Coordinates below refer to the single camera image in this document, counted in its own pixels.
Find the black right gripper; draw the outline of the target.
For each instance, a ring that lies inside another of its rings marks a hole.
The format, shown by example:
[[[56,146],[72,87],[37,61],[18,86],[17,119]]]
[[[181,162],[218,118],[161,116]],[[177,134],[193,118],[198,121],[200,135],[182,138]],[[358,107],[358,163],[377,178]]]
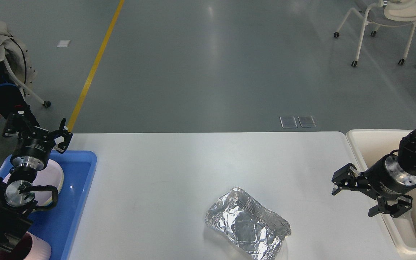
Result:
[[[412,209],[413,197],[406,194],[416,188],[416,176],[403,170],[397,155],[385,155],[363,173],[349,163],[335,171],[331,181],[333,196],[350,190],[376,200],[377,205],[369,209],[368,217],[381,213],[398,218]],[[396,199],[396,203],[389,205],[387,199]]]

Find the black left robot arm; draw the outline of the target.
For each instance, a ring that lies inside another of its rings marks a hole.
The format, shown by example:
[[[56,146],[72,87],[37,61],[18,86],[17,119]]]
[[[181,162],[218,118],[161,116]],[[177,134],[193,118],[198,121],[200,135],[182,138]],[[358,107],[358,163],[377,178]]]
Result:
[[[0,250],[12,252],[33,224],[33,211],[56,207],[59,191],[53,185],[35,185],[37,173],[48,166],[51,151],[63,154],[73,134],[62,119],[59,128],[48,131],[33,125],[23,110],[11,112],[5,122],[4,137],[16,137],[10,158],[12,168],[7,182],[0,177]]]

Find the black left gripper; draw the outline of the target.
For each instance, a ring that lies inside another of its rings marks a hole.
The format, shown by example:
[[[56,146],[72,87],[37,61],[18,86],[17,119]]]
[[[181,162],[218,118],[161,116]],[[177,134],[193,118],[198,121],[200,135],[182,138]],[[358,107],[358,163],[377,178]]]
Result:
[[[33,138],[37,134],[37,119],[30,105],[15,105],[5,115],[2,136],[18,136],[17,145],[10,158],[14,167],[26,166],[41,171],[46,168],[51,150],[63,154],[72,140],[73,133],[66,127],[66,118],[59,128],[48,132],[47,140]]]

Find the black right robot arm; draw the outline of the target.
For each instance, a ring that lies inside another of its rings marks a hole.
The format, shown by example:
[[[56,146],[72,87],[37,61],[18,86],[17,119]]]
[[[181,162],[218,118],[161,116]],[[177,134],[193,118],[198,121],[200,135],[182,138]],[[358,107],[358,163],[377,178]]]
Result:
[[[332,195],[350,190],[374,199],[377,205],[368,211],[369,217],[380,213],[401,217],[411,210],[413,198],[408,192],[416,188],[416,129],[367,170],[360,172],[352,163],[341,167],[333,173],[332,183]]]

